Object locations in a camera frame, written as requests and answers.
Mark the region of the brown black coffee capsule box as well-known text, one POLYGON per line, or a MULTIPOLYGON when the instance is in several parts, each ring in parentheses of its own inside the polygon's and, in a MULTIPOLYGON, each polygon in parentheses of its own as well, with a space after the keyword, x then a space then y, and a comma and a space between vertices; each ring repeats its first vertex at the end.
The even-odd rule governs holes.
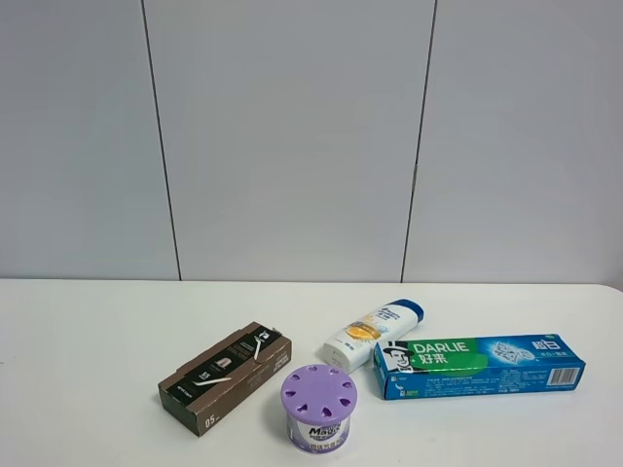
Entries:
POLYGON ((200 437, 290 361, 292 341, 251 322, 158 384, 163 408, 200 437))

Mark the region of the white blue shampoo bottle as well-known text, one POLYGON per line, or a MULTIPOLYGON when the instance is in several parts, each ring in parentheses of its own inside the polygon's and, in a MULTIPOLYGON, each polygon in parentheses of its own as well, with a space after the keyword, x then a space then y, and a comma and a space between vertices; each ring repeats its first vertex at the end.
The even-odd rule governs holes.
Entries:
POLYGON ((407 299, 396 300, 338 331, 324 343, 321 357, 327 364, 350 374, 372 358, 378 342, 402 338, 423 319, 420 305, 407 299))

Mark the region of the purple lid air freshener can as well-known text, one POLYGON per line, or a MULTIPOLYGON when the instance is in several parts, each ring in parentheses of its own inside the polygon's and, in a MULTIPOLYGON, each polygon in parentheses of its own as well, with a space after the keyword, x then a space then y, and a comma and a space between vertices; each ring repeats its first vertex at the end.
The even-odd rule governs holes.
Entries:
POLYGON ((357 388, 344 371, 313 364, 293 371, 280 389, 290 441, 307 453, 326 453, 348 439, 357 388))

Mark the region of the green blue Darlie toothpaste box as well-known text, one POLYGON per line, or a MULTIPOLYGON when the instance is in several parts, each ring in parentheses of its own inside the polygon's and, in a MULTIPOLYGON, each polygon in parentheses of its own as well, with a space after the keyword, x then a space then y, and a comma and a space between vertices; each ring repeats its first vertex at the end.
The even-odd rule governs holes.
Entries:
POLYGON ((385 400, 572 391, 585 369, 557 334, 387 341, 373 363, 385 400))

